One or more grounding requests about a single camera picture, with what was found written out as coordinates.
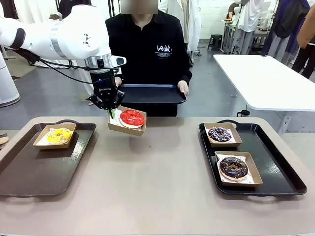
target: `donut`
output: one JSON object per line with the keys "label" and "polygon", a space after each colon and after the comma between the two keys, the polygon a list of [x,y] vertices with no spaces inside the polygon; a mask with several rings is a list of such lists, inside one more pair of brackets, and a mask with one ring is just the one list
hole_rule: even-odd
{"label": "donut", "polygon": [[137,129],[144,125],[144,117],[140,112],[134,110],[126,110],[120,115],[120,122],[124,127]]}
{"label": "donut", "polygon": [[71,130],[69,129],[55,129],[48,133],[47,140],[49,144],[61,145],[67,143],[71,138]]}
{"label": "donut", "polygon": [[232,138],[229,132],[222,127],[211,128],[208,135],[211,139],[218,142],[228,142]]}
{"label": "donut", "polygon": [[248,174],[248,167],[244,161],[229,156],[220,162],[220,171],[224,177],[233,181],[240,181],[245,179]]}

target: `brown jacket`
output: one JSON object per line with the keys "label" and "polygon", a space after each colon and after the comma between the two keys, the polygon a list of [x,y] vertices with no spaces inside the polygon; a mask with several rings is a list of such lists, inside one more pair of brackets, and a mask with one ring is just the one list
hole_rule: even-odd
{"label": "brown jacket", "polygon": [[315,5],[310,9],[306,16],[305,22],[301,27],[299,35],[297,36],[297,42],[301,48],[306,48],[308,43],[315,36]]}

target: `person in brown jacket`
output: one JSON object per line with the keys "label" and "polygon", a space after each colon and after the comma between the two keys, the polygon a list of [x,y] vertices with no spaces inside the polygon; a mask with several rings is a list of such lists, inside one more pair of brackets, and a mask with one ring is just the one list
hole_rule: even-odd
{"label": "person in brown jacket", "polygon": [[298,73],[304,68],[302,75],[309,79],[315,69],[315,5],[310,9],[305,22],[297,36],[301,49],[292,69]]}

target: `tray rim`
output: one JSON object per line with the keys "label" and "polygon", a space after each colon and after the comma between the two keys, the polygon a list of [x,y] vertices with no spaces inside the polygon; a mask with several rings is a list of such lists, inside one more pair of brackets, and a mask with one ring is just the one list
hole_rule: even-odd
{"label": "tray rim", "polygon": [[[154,84],[122,84],[120,88],[171,88],[171,89],[177,89],[175,85],[154,85]],[[179,95],[182,97],[183,101],[181,102],[162,102],[162,103],[157,103],[157,102],[122,102],[122,104],[137,104],[137,105],[180,105],[183,104],[187,101],[187,97],[179,92]]]}
{"label": "tray rim", "polygon": [[[90,140],[91,140],[91,137],[92,137],[92,135],[94,134],[94,132],[95,132],[95,130],[96,130],[96,127],[97,127],[97,125],[96,125],[95,123],[79,123],[79,122],[77,122],[77,121],[75,121],[75,120],[71,120],[71,119],[63,119],[63,120],[57,121],[57,122],[55,122],[55,123],[34,123],[34,124],[30,127],[30,129],[28,129],[28,130],[25,132],[25,134],[20,138],[20,140],[22,140],[22,139],[28,134],[28,132],[30,132],[30,131],[31,131],[34,127],[36,127],[36,126],[39,126],[39,125],[45,125],[45,126],[46,126],[46,125],[54,125],[54,124],[61,124],[61,123],[75,123],[75,124],[81,124],[81,125],[92,125],[93,128],[92,128],[91,130],[88,130],[88,131],[91,131],[91,135],[90,135],[90,137],[89,137],[89,140],[88,140],[88,142],[87,142],[87,145],[89,144],[89,142],[90,142]],[[0,160],[0,163],[5,159],[5,157],[8,155],[8,153],[11,152],[11,151],[15,148],[15,146],[18,144],[18,142],[15,143],[14,146],[13,146],[10,150],[8,150],[8,152],[7,152],[7,153],[3,156],[3,158]],[[70,184],[71,184],[71,182],[72,182],[72,179],[73,179],[73,177],[74,177],[74,175],[75,175],[75,172],[76,172],[76,170],[77,170],[77,168],[78,168],[78,166],[79,166],[79,164],[80,164],[80,162],[81,162],[81,159],[82,159],[82,156],[83,156],[83,154],[84,154],[84,152],[85,152],[86,147],[84,148],[84,151],[82,152],[82,155],[81,155],[81,157],[80,157],[80,161],[78,162],[78,164],[77,164],[77,166],[76,166],[76,169],[75,169],[75,171],[74,171],[74,173],[73,173],[73,175],[72,175],[72,177],[71,177],[71,179],[70,179],[68,185],[66,186],[66,189],[63,190],[62,192],[60,192],[60,193],[58,193],[58,194],[1,194],[1,193],[0,193],[0,197],[34,198],[34,197],[55,197],[55,196],[59,196],[59,195],[63,194],[63,193],[69,188],[69,186],[70,186]]]}
{"label": "tray rim", "polygon": [[[251,125],[251,126],[253,126],[253,125],[255,125],[256,127],[257,126],[259,126],[260,128],[261,128],[261,130],[264,132],[264,134],[269,138],[269,136],[265,133],[265,131],[263,130],[263,128],[259,125],[259,124],[254,124],[254,123],[238,123],[238,122],[236,122],[236,121],[234,121],[234,120],[229,120],[229,119],[226,119],[226,120],[221,120],[221,121],[218,121],[217,123],[226,123],[226,122],[231,122],[231,123],[233,123],[233,124],[236,124],[236,125],[238,125],[238,124],[247,124],[247,125]],[[216,186],[217,186],[217,189],[220,191],[220,192],[222,192],[222,193],[224,193],[224,194],[227,194],[227,195],[238,195],[238,196],[257,196],[257,197],[267,197],[267,196],[275,196],[275,197],[277,197],[277,196],[300,196],[300,195],[304,195],[304,194],[306,194],[307,193],[307,186],[306,186],[306,184],[303,182],[303,180],[300,178],[300,176],[297,174],[297,172],[294,170],[294,168],[292,168],[292,166],[290,165],[290,163],[287,161],[287,164],[290,166],[290,168],[295,172],[295,174],[299,177],[299,179],[300,179],[300,181],[303,183],[303,185],[305,186],[305,191],[304,192],[301,192],[301,193],[279,193],[279,194],[263,194],[263,193],[259,193],[259,194],[253,194],[253,193],[230,193],[230,192],[226,192],[224,189],[222,189],[220,186],[219,186],[219,184],[218,184],[218,182],[217,182],[217,179],[216,179],[216,175],[215,175],[215,172],[214,172],[214,169],[213,169],[213,166],[212,166],[212,164],[211,164],[211,160],[210,160],[210,158],[211,158],[211,155],[209,155],[209,153],[208,153],[208,150],[207,150],[207,148],[206,148],[206,141],[205,141],[205,139],[203,138],[203,135],[202,135],[202,132],[203,132],[203,130],[202,130],[202,126],[204,126],[204,124],[205,123],[201,123],[201,124],[199,124],[199,131],[200,131],[200,136],[201,136],[201,139],[202,139],[202,141],[203,141],[203,146],[204,146],[204,148],[205,148],[205,151],[206,151],[206,153],[207,153],[207,156],[208,156],[208,161],[209,161],[209,165],[210,165],[210,167],[211,167],[211,172],[212,172],[212,174],[213,174],[213,178],[214,178],[214,182],[216,183]]]}

